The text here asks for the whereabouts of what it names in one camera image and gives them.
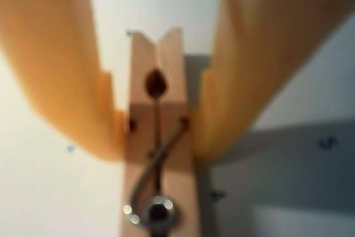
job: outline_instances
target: wooden surface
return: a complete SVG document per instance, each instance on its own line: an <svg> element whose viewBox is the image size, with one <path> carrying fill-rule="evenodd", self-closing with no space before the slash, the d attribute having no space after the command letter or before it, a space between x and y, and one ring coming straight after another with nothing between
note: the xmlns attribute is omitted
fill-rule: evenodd
<svg viewBox="0 0 355 237"><path fill-rule="evenodd" d="M220 0L213 59L193 113L197 158L224 154L355 0Z"/></svg>
<svg viewBox="0 0 355 237"><path fill-rule="evenodd" d="M0 0L0 41L31 106L94 155L123 157L123 114L100 69L90 0Z"/></svg>
<svg viewBox="0 0 355 237"><path fill-rule="evenodd" d="M133 33L131 59L131 86L129 118L135 125L128 137L125 165L125 204L132 187L146 168L149 154L156 147L154 113L159 112L161 142L172 130L175 122L187 117L185 67L182 49L182 33L179 29L170 31L157 46L141 33ZM148 75L159 70L164 76L167 90L159 102L155 102L146 90ZM154 195L153 180L144 191L142 203ZM199 209L194 169L194 158L190 132L177 141L167 160L161 167L161 193L172 198L179 208L181 218L177 227L170 233L172 237L200 236ZM123 218L124 237L146 237L149 233Z"/></svg>
<svg viewBox="0 0 355 237"><path fill-rule="evenodd" d="M158 44L161 70L169 86L160 103L163 139L178 119L188 118L182 46L180 29L170 31ZM162 185L163 193L176 199L180 210L180 222L169 237L201 236L191 131L177 141L164 163Z"/></svg>

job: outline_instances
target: dark dot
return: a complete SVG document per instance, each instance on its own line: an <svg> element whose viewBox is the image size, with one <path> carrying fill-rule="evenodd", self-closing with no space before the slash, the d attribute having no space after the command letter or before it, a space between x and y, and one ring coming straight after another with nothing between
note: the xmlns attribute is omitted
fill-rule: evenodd
<svg viewBox="0 0 355 237"><path fill-rule="evenodd" d="M187 127L187 128L189 127L190 121L189 121L188 117L181 117L180 120L185 127Z"/></svg>
<svg viewBox="0 0 355 237"><path fill-rule="evenodd" d="M329 136L324 139L319 140L319 147L322 150L331 150L339 145L338 138L334 136Z"/></svg>
<svg viewBox="0 0 355 237"><path fill-rule="evenodd" d="M162 204L155 204L149 209L149 220L151 222L165 220L168 216L168 211Z"/></svg>
<svg viewBox="0 0 355 237"><path fill-rule="evenodd" d="M133 119L130 119L129 120L129 130L131 132L134 132L136 130L136 128L137 128L137 122Z"/></svg>
<svg viewBox="0 0 355 237"><path fill-rule="evenodd" d="M211 198L212 198L213 202L218 202L226 197L227 197L227 194L225 191L213 190L211 192Z"/></svg>

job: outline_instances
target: white surface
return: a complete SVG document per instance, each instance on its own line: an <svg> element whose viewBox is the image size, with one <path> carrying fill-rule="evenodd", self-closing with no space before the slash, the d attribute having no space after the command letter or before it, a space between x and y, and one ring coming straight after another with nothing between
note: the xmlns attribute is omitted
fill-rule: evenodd
<svg viewBox="0 0 355 237"><path fill-rule="evenodd" d="M254 206L259 237L350 237L355 235L355 216L299 211L273 206Z"/></svg>
<svg viewBox="0 0 355 237"><path fill-rule="evenodd" d="M122 108L128 96L127 29L157 40L170 27L182 26L187 53L210 53L217 0L93 3L102 65L114 74L116 105ZM255 128L354 118L354 36L352 21L300 74L302 79L275 99ZM70 141L30 110L1 52L0 100L0 235L119 236L122 165L96 160L78 147L70 153ZM212 171L214 181L221 175L233 180L225 169ZM231 225L220 226L228 232Z"/></svg>
<svg viewBox="0 0 355 237"><path fill-rule="evenodd" d="M211 52L217 0L93 0L103 66L114 73L116 102L127 106L130 42L127 29L157 41L171 27L184 30L185 52Z"/></svg>

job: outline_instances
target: clothespin jaw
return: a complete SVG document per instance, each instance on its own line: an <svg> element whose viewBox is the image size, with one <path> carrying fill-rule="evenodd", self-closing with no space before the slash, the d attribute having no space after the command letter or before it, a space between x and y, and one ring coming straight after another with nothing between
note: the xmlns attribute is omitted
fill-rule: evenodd
<svg viewBox="0 0 355 237"><path fill-rule="evenodd" d="M187 118L181 30L173 29L157 45L141 33L133 33L131 38L130 133L125 149L124 204L156 149L176 122ZM176 225L168 236L200 236L189 130L174 142L162 165L149 178L137 202L138 213L149 212L147 203L157 195L168 196L178 209ZM123 218L122 236L146 237L154 233Z"/></svg>

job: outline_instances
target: wood grain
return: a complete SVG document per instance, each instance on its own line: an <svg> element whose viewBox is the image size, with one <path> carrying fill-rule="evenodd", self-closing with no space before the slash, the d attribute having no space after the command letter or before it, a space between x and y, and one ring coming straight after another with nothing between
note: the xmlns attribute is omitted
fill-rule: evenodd
<svg viewBox="0 0 355 237"><path fill-rule="evenodd" d="M160 102L161 133L164 139L177 120L188 118L182 31L171 30L160 40L157 48L161 70L169 86ZM179 223L169 236L201 236L190 130L182 135L170 151L163 165L162 185L164 194L175 199L181 211Z"/></svg>
<svg viewBox="0 0 355 237"><path fill-rule="evenodd" d="M0 43L29 103L94 155L123 157L123 114L100 69L90 0L0 0Z"/></svg>

